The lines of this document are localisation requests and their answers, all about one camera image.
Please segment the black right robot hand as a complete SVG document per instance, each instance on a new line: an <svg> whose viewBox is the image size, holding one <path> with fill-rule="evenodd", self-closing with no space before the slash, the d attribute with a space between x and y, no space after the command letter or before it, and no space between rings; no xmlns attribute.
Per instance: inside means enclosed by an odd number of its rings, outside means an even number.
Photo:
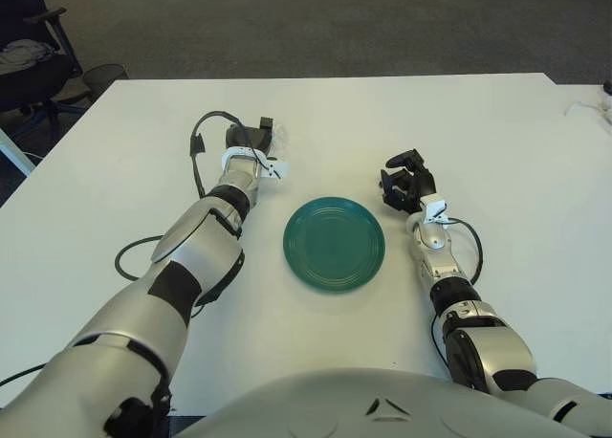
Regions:
<svg viewBox="0 0 612 438"><path fill-rule="evenodd" d="M416 149L390 158L381 170L382 200L408 214L421 211L420 200L436 192L435 181Z"/></svg>

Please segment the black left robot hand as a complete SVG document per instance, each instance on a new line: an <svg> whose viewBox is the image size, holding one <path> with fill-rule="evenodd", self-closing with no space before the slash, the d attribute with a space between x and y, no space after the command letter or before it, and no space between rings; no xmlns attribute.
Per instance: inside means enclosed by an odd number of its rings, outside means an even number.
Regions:
<svg viewBox="0 0 612 438"><path fill-rule="evenodd" d="M273 119L261 117L257 127L231 125L226 131L226 148L241 146L252 147L270 153L273 141Z"/></svg>

